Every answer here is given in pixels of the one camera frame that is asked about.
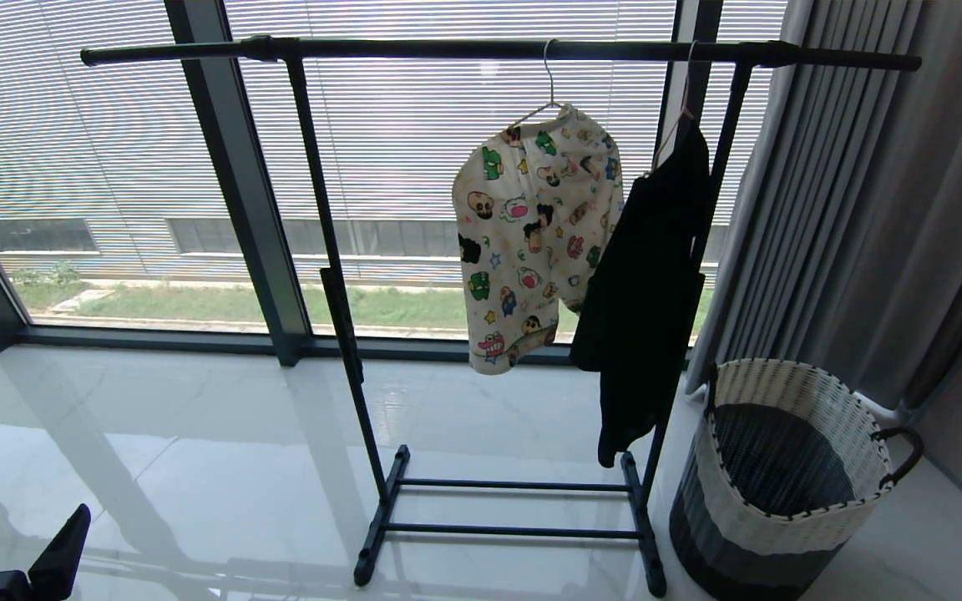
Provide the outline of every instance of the glossy marble floor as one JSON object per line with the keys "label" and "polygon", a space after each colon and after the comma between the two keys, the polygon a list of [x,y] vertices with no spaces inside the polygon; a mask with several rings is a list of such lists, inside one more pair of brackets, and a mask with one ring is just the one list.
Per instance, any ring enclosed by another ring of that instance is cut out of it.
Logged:
{"label": "glossy marble floor", "polygon": [[[595,464],[595,374],[367,363],[386,465],[409,474],[621,482]],[[699,406],[679,400],[653,493],[667,598],[706,598],[664,532]],[[646,441],[634,448],[646,453]],[[0,570],[77,503],[94,521],[73,598],[650,598],[633,543],[396,536],[351,569],[377,494],[337,361],[17,347],[0,355]],[[403,521],[631,528],[621,498],[405,494]],[[962,600],[962,494],[921,464],[806,598]]]}

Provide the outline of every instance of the clothes hanger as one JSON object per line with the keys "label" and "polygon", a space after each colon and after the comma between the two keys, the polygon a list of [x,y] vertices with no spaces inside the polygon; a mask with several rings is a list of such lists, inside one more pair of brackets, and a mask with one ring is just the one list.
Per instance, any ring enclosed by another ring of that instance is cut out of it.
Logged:
{"label": "clothes hanger", "polygon": [[551,38],[544,45],[544,71],[546,71],[549,74],[549,102],[547,102],[545,106],[539,107],[537,110],[530,111],[530,113],[527,113],[523,118],[518,119],[518,121],[515,121],[514,123],[512,123],[508,127],[508,129],[512,129],[513,127],[518,127],[519,125],[522,124],[522,122],[525,119],[529,119],[530,117],[532,117],[532,115],[541,113],[542,110],[546,110],[551,107],[555,107],[558,109],[562,108],[562,105],[554,101],[554,77],[551,76],[551,68],[547,64],[547,48],[549,48],[551,43],[554,41],[556,41],[556,38]]}
{"label": "clothes hanger", "polygon": [[678,119],[675,119],[675,123],[671,126],[671,129],[667,130],[665,136],[663,136],[663,142],[660,144],[660,148],[656,150],[656,153],[652,156],[652,171],[656,171],[660,167],[660,155],[663,154],[663,149],[667,148],[667,142],[671,141],[671,136],[678,130],[678,125],[683,119],[689,119],[692,121],[696,117],[692,115],[692,112],[688,110],[688,69],[692,64],[692,49],[696,48],[696,40],[692,41],[690,47],[688,47],[688,58],[685,58],[685,87],[682,89],[682,110],[678,114]]}

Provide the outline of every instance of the glass pane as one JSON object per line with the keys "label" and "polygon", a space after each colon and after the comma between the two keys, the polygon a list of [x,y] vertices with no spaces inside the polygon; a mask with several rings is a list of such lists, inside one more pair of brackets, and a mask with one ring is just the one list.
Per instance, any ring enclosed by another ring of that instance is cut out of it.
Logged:
{"label": "glass pane", "polygon": [[41,324],[266,331],[160,0],[0,3],[0,262]]}
{"label": "glass pane", "polygon": [[[782,19],[786,14],[787,0],[726,0],[722,3],[722,16],[718,24],[719,42],[765,42],[782,36]],[[690,345],[696,341],[707,309],[711,307],[711,293],[714,292],[718,264],[726,251],[732,227],[734,210],[737,207],[737,190],[741,177],[756,147],[767,113],[767,100],[771,91],[770,68],[755,68],[752,79],[745,92],[745,102],[741,117],[737,119],[737,131],[733,135],[733,149],[730,151],[726,176],[718,194],[715,217],[711,221],[711,233],[707,236],[707,247],[703,252],[702,271],[706,277],[705,289],[700,296],[696,311],[696,322],[692,327]],[[718,134],[722,131],[722,117],[726,112],[730,96],[730,81],[733,80],[732,64],[711,65],[711,77],[707,80],[707,95],[703,103],[700,129],[707,139],[707,145],[714,153],[718,145]]]}
{"label": "glass pane", "polygon": [[[671,39],[675,0],[228,0],[237,37]],[[248,99],[318,334],[331,334],[317,280],[326,264],[316,206],[282,65],[241,62]],[[650,163],[665,64],[551,64],[556,96],[615,138],[625,172]],[[359,335],[466,337],[455,172],[474,148],[549,97],[537,61],[322,58],[306,61],[318,144]],[[562,312],[559,341],[576,320]]]}

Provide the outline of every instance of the laundry basket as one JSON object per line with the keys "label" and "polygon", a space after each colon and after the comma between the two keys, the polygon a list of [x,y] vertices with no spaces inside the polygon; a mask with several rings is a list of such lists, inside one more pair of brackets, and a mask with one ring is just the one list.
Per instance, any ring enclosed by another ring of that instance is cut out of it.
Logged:
{"label": "laundry basket", "polygon": [[[912,456],[890,469],[885,438]],[[923,456],[879,430],[837,377],[794,361],[711,369],[707,409],[671,509],[688,574],[719,600],[799,598]]]}

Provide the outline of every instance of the clothes rack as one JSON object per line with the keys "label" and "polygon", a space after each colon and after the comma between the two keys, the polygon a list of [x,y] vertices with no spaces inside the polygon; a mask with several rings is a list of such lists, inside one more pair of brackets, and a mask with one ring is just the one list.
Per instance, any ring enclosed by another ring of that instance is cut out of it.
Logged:
{"label": "clothes rack", "polygon": [[[711,227],[715,202],[726,171],[733,135],[737,130],[737,118],[741,113],[748,80],[756,66],[778,68],[786,65],[843,66],[843,68],[877,68],[890,71],[915,71],[919,68],[917,57],[898,56],[898,54],[862,53],[862,51],[829,50],[801,48],[786,42],[741,42],[741,43],[656,43],[656,42],[565,42],[554,41],[370,41],[370,39],[313,39],[313,38],[273,38],[268,35],[238,39],[233,42],[172,44],[108,49],[85,49],[80,58],[88,66],[102,63],[187,60],[187,58],[254,58],[259,61],[283,61],[289,73],[291,91],[302,131],[306,149],[306,162],[310,168],[311,181],[316,197],[318,217],[328,253],[329,266],[321,269],[325,294],[332,313],[333,327],[337,335],[351,387],[355,412],[362,440],[366,444],[370,469],[377,486],[378,504],[369,533],[358,554],[355,566],[355,583],[359,586],[370,582],[377,555],[381,551],[386,533],[456,533],[457,535],[492,535],[526,537],[570,537],[591,539],[636,540],[645,562],[645,576],[648,589],[656,597],[666,593],[666,580],[663,563],[656,544],[656,532],[652,529],[648,516],[648,499],[656,481],[656,468],[660,460],[661,440],[653,435],[652,445],[646,460],[644,477],[639,478],[637,463],[633,454],[622,454],[621,466],[625,484],[573,483],[573,482],[493,482],[493,480],[459,480],[442,478],[411,478],[406,476],[406,467],[411,460],[408,446],[401,445],[396,452],[388,474],[382,468],[381,457],[377,451],[377,441],[370,423],[366,398],[362,391],[362,359],[355,342],[351,309],[347,304],[347,286],[344,282],[343,267],[337,239],[333,231],[332,209],[329,206],[325,175],[322,170],[320,152],[317,147],[316,130],[310,100],[306,95],[306,74],[303,58],[474,58],[474,60],[520,60],[531,58],[539,60],[547,45],[547,60],[627,60],[627,61],[710,61],[734,63],[732,84],[730,84],[729,103],[722,120],[714,163],[711,167],[711,198],[706,217],[699,224],[698,236],[692,246],[691,262],[695,270],[700,269],[703,250],[707,243],[707,231]],[[690,315],[673,316],[685,322],[683,331],[690,331],[695,308]],[[661,381],[658,393],[676,393],[678,381]],[[397,496],[404,487],[470,487],[497,488],[497,490],[541,490],[623,493],[630,503],[634,529],[576,529],[576,528],[511,528],[511,526],[467,526],[453,524],[402,523],[392,520],[392,510],[396,507]]]}

